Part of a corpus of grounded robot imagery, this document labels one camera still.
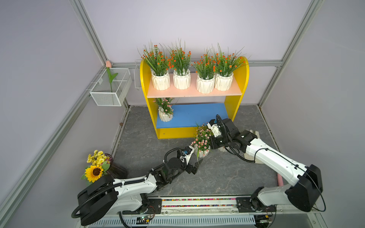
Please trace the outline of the pink plant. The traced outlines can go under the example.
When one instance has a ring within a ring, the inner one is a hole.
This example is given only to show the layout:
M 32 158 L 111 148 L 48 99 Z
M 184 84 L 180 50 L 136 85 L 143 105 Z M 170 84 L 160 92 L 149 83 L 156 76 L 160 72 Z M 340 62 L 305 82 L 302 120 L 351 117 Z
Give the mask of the pink plant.
M 194 148 L 194 153 L 197 159 L 206 157 L 211 151 L 211 139 L 213 132 L 207 125 L 198 126 L 196 129 L 195 139 L 191 146 Z
M 159 118 L 163 122 L 169 122 L 173 118 L 174 110 L 171 105 L 173 99 L 172 97 L 154 99 L 154 102 L 158 105 Z

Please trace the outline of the orange plant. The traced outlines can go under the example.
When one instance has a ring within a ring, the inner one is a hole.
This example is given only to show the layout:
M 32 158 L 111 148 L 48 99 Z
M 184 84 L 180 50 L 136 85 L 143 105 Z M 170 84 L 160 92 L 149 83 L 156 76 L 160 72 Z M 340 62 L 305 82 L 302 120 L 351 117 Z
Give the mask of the orange plant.
M 173 69 L 173 80 L 175 88 L 186 90 L 191 85 L 191 51 L 186 51 L 186 44 L 181 39 L 169 48 L 170 68 Z
M 200 59 L 193 63 L 197 73 L 196 88 L 202 94 L 209 94 L 214 89 L 215 63 L 213 61 L 211 50 L 206 49 Z
M 170 59 L 165 55 L 164 49 L 157 44 L 150 42 L 149 45 L 144 45 L 141 59 L 150 67 L 153 86 L 156 90 L 167 90 L 170 83 L 169 68 Z
M 215 53 L 215 85 L 219 91 L 227 91 L 233 83 L 234 71 L 248 65 L 247 59 L 241 55 L 241 50 L 236 53 L 226 53 L 222 50 L 219 43 Z

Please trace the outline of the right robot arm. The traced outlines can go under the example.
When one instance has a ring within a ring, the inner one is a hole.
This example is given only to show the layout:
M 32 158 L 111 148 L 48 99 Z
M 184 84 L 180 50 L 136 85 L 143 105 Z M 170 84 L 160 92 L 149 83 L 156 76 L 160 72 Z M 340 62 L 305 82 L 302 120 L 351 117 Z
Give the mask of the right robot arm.
M 249 163 L 259 160 L 287 181 L 286 185 L 279 187 L 259 187 L 249 200 L 248 208 L 252 211 L 262 211 L 274 205 L 292 205 L 310 212 L 323 197 L 321 170 L 317 166 L 306 166 L 283 155 L 248 130 L 240 132 L 229 118 L 221 119 L 216 115 L 207 126 L 213 132 L 214 149 L 223 147 Z

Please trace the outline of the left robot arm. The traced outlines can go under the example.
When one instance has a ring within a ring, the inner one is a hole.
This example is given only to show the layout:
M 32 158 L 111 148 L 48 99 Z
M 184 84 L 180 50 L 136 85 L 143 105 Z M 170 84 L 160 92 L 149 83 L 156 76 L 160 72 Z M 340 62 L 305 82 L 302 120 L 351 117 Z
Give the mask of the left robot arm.
M 79 218 L 82 226 L 90 225 L 108 213 L 124 211 L 143 213 L 151 206 L 148 194 L 161 190 L 184 172 L 196 174 L 199 160 L 190 164 L 195 148 L 174 148 L 168 151 L 163 163 L 145 176 L 131 179 L 114 179 L 111 175 L 100 177 L 78 196 L 78 206 L 71 217 Z

